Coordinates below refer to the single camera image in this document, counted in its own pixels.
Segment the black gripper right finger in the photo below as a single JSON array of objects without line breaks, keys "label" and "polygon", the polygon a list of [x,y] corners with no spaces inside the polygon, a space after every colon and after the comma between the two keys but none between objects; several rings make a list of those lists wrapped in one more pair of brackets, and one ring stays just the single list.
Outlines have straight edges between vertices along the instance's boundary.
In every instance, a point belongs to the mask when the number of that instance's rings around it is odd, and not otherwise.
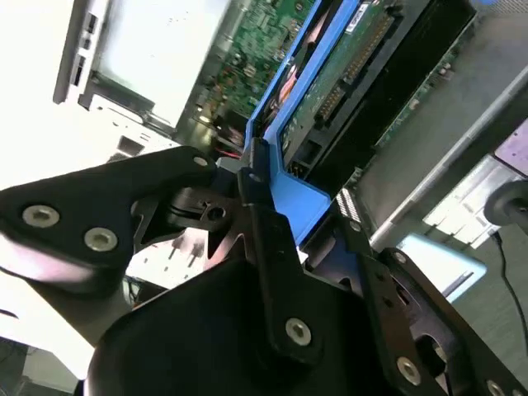
[{"label": "black gripper right finger", "polygon": [[375,255],[361,226],[340,222],[356,261],[384,378],[398,395],[525,395],[526,387],[397,248]]}]

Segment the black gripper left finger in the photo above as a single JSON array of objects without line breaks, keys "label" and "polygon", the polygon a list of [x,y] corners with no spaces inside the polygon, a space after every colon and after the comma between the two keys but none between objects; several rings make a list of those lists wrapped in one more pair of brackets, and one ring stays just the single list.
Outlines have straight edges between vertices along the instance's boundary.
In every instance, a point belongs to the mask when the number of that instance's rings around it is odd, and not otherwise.
[{"label": "black gripper left finger", "polygon": [[70,295],[114,292],[133,255],[188,228],[209,233],[206,268],[243,261],[257,271],[266,339],[281,357],[312,365],[320,347],[298,335],[304,275],[288,219],[270,189],[270,146],[250,144],[236,172],[181,146],[14,186],[1,193],[1,235],[22,257],[6,272]]}]

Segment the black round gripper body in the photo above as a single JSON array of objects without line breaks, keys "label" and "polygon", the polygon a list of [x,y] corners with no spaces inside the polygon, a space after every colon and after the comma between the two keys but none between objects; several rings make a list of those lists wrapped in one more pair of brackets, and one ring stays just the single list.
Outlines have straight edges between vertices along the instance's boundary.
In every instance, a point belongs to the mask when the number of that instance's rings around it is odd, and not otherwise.
[{"label": "black round gripper body", "polygon": [[322,350],[312,365],[266,339],[256,269],[231,261],[115,322],[99,341],[87,395],[388,395],[360,298],[303,275],[294,316]]}]

